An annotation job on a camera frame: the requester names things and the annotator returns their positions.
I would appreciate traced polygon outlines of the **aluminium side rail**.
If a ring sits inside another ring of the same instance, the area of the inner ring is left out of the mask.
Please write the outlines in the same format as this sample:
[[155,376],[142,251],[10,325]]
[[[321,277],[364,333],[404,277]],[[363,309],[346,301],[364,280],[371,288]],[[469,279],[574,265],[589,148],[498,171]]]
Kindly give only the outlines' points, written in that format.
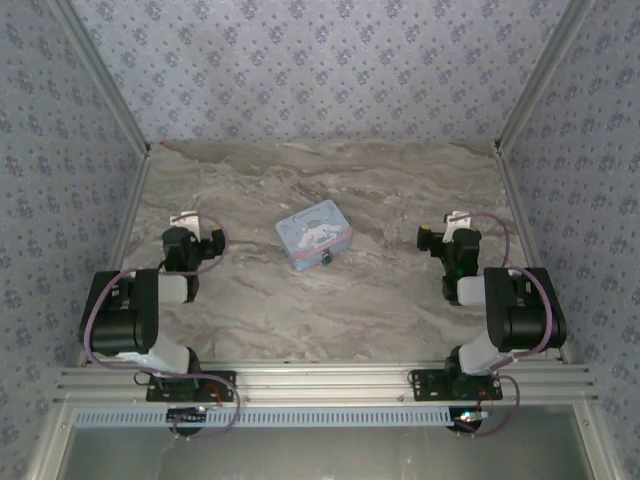
[[135,173],[133,186],[125,203],[124,213],[121,218],[120,226],[107,266],[107,270],[114,272],[114,275],[109,278],[103,289],[100,291],[95,301],[95,307],[90,311],[90,315],[88,316],[87,331],[86,335],[83,337],[82,352],[79,354],[76,363],[78,367],[102,366],[104,363],[103,360],[99,360],[94,355],[93,351],[89,349],[90,336],[94,327],[94,322],[97,319],[97,314],[102,309],[106,299],[112,296],[114,287],[122,277],[129,273],[129,270],[122,269],[122,265],[126,257],[126,248],[135,223],[139,204],[142,199],[149,168],[149,153],[143,153]]
[[[517,227],[518,236],[523,249],[524,257],[526,259],[526,266],[529,267],[542,267],[542,260],[539,250],[535,243],[533,232],[529,225],[524,210],[524,204],[519,194],[514,174],[511,170],[508,159],[504,155],[502,149],[499,146],[494,145],[494,155],[496,158],[500,177],[508,198],[509,206],[514,218],[515,225]],[[552,353],[540,353],[538,356],[544,356],[545,359],[555,359],[568,364],[572,362],[571,352],[567,351],[567,345],[563,345],[559,348],[551,348],[546,352]]]

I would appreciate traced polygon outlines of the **black connector board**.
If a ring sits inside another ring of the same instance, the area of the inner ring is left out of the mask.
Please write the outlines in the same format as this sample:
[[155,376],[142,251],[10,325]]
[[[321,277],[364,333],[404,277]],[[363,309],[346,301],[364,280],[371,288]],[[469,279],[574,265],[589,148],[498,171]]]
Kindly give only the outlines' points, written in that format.
[[451,407],[449,409],[452,424],[448,429],[459,434],[475,435],[482,422],[489,418],[490,414],[482,409],[471,407]]
[[170,408],[165,414],[165,422],[178,435],[189,436],[200,431],[207,420],[203,407]]

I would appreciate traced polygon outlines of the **blue cartoon tin box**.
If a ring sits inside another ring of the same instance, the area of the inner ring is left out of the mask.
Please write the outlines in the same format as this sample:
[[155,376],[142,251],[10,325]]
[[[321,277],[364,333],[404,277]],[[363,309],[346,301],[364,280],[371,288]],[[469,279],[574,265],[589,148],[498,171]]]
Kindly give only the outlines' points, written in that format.
[[352,244],[353,229],[332,200],[324,200],[278,221],[275,229],[296,271],[323,265],[321,258],[325,249],[329,249],[334,258]]

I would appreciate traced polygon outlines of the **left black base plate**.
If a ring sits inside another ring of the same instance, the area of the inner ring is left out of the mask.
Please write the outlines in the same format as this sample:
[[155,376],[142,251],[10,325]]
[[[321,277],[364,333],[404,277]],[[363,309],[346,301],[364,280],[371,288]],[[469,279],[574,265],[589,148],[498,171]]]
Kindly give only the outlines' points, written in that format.
[[234,393],[225,383],[211,379],[151,376],[147,384],[146,401],[220,404],[233,402]]

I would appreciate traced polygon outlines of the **aluminium frame post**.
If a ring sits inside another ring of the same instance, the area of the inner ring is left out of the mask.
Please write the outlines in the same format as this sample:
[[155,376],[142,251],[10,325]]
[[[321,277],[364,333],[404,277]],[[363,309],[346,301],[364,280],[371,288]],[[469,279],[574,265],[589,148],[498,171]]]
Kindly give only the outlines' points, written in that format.
[[71,0],[46,1],[92,76],[129,143],[138,153],[146,155],[148,143]]
[[595,2],[596,0],[567,1],[503,128],[496,137],[497,152],[507,153],[517,140]]

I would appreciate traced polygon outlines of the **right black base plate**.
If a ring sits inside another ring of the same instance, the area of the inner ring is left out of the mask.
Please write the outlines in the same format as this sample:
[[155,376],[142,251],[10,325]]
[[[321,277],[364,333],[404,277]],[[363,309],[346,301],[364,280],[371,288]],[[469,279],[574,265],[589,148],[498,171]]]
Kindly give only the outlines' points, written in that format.
[[488,375],[454,375],[444,370],[423,369],[412,370],[408,380],[417,402],[503,399],[500,382]]

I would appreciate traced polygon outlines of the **left black connector board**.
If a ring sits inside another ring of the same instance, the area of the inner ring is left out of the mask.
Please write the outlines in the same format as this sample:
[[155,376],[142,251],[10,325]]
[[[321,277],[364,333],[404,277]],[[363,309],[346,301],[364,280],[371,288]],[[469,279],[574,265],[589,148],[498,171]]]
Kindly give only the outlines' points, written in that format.
[[207,420],[203,407],[170,408],[165,414],[165,422],[178,435],[189,436],[200,431]]

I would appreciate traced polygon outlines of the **right black connector board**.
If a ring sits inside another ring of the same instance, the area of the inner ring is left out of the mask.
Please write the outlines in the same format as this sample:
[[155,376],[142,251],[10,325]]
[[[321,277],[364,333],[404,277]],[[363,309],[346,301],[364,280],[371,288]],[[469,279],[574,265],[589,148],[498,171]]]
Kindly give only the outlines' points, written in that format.
[[459,434],[475,435],[482,422],[489,418],[490,414],[482,409],[471,407],[451,407],[449,409],[452,424],[448,429]]

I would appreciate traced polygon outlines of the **aluminium cross rail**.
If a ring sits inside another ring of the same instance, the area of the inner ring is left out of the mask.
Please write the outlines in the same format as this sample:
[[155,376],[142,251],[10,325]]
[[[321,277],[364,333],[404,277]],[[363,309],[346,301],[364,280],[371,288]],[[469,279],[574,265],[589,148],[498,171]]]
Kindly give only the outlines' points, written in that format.
[[[412,370],[439,368],[422,362],[210,362],[206,370],[231,370],[248,407],[400,406],[414,401],[408,381]],[[553,359],[521,360],[501,371],[520,386],[523,405],[597,403],[595,379],[585,365]],[[77,405],[140,405],[146,389],[131,372],[97,366],[64,368],[53,399]]]

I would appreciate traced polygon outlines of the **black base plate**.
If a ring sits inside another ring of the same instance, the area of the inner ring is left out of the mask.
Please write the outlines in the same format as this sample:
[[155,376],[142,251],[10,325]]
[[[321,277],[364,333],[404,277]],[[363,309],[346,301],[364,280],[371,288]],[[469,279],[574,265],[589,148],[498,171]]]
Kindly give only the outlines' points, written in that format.
[[233,402],[234,393],[225,383],[211,379],[151,376],[147,384],[146,401],[220,404]]
[[412,370],[408,380],[417,402],[503,399],[500,382],[488,375],[454,375],[444,370],[423,369]]

